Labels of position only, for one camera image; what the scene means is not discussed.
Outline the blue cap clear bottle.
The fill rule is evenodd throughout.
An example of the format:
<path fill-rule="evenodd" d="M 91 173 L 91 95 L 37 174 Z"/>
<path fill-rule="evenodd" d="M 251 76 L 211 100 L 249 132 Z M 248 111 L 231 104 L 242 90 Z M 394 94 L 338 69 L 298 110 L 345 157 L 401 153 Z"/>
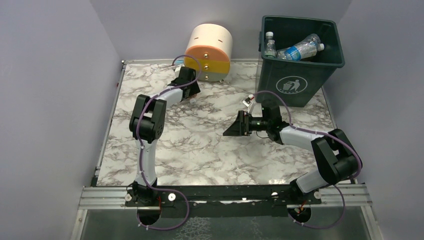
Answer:
<path fill-rule="evenodd" d="M 277 58 L 280 60 L 300 61 L 302 59 L 314 57 L 318 52 L 325 49 L 320 37 L 312 33 L 302 41 L 291 47 L 277 50 Z"/>

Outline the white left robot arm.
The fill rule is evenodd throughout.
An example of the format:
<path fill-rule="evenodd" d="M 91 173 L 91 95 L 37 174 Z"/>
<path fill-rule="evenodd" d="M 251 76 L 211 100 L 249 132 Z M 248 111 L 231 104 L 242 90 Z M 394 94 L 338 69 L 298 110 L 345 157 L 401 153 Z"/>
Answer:
<path fill-rule="evenodd" d="M 182 66 L 178 76 L 161 92 L 137 96 L 129 122 L 138 147 L 137 174 L 131 184 L 135 201 L 151 204 L 157 198 L 156 146 L 165 128 L 167 109 L 198 93 L 196 70 Z"/>

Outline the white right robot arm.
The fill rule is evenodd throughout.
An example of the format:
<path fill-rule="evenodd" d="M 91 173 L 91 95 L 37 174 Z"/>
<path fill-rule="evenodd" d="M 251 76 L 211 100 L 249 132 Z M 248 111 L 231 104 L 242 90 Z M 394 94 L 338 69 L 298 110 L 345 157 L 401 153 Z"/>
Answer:
<path fill-rule="evenodd" d="M 361 159 L 342 130 L 318 132 L 295 127 L 282 119 L 278 105 L 262 106 L 261 113 L 260 117 L 254 117 L 248 111 L 238 111 L 223 136 L 241 137 L 264 131 L 275 143 L 312 152 L 316 169 L 290 182 L 290 198 L 300 199 L 317 189 L 335 185 L 362 169 Z"/>

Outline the green label bottle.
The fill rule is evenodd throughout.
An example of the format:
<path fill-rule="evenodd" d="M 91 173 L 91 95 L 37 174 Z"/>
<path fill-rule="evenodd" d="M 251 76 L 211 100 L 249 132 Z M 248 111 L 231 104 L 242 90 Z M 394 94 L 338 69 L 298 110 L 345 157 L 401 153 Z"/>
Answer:
<path fill-rule="evenodd" d="M 264 55 L 269 58 L 276 58 L 277 51 L 274 40 L 274 33 L 272 31 L 268 31 L 265 33 L 265 49 Z"/>

